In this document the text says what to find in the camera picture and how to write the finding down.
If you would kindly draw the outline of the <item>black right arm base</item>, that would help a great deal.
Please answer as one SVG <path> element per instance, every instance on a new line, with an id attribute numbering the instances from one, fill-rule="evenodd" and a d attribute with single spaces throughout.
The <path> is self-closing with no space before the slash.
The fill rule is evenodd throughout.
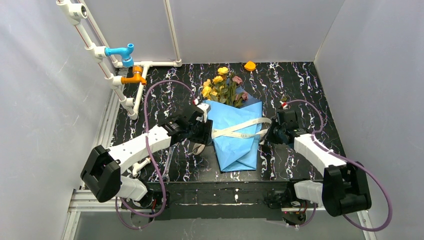
<path id="1" fill-rule="evenodd" d="M 270 209 L 282 211 L 282 218 L 288 227 L 300 228 L 307 225 L 318 208 L 318 204 L 296 196 L 294 190 L 271 190 L 263 200 Z"/>

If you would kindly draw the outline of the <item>yellow fake flower bunch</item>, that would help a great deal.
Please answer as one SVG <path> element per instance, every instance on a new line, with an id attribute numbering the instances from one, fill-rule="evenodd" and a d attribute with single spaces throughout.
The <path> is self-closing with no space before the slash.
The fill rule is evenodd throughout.
<path id="1" fill-rule="evenodd" d="M 201 96 L 204 99 L 234 107 L 236 105 L 236 88 L 238 84 L 232 80 L 232 76 L 232 72 L 228 67 L 218 68 L 217 75 L 203 83 Z"/>

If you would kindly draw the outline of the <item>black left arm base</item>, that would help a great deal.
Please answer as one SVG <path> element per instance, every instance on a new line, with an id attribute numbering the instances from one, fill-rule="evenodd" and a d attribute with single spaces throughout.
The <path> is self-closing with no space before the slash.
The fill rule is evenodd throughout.
<path id="1" fill-rule="evenodd" d="M 171 193 L 165 191 L 166 202 L 160 190 L 150 189 L 141 200 L 115 199 L 115 211 L 121 223 L 131 230 L 142 230 L 155 221 L 171 219 Z"/>

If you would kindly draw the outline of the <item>brown pink fake flower bunch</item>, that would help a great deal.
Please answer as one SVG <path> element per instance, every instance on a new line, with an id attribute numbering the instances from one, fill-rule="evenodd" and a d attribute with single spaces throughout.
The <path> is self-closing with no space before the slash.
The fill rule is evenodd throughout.
<path id="1" fill-rule="evenodd" d="M 243 80 L 239 76 L 232 76 L 229 81 L 229 105 L 240 108 L 249 97 L 245 91 L 238 91 L 237 89 L 242 85 Z"/>

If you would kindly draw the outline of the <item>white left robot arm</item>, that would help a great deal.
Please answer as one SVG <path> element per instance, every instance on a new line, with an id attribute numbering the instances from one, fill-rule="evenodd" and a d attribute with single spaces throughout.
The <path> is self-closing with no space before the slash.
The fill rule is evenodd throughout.
<path id="1" fill-rule="evenodd" d="M 127 142 L 109 148 L 102 145 L 94 147 L 80 178 L 100 203 L 114 197 L 140 201 L 149 190 L 140 180 L 124 176 L 126 170 L 150 153 L 185 140 L 201 145 L 210 144 L 213 124 L 212 120 L 207 119 L 210 109 L 207 103 L 191 105 Z"/>

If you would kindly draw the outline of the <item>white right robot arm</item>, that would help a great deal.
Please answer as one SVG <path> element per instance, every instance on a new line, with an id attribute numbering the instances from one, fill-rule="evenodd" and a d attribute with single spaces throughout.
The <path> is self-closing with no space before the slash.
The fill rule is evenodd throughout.
<path id="1" fill-rule="evenodd" d="M 323 177 L 322 181 L 291 180 L 285 191 L 268 197 L 270 204 L 310 201 L 323 206 L 332 217 L 371 208 L 367 176 L 358 167 L 359 162 L 347 163 L 333 156 L 311 131 L 300 127 L 294 110 L 278 111 L 265 139 L 273 144 L 287 145 L 308 160 Z"/>

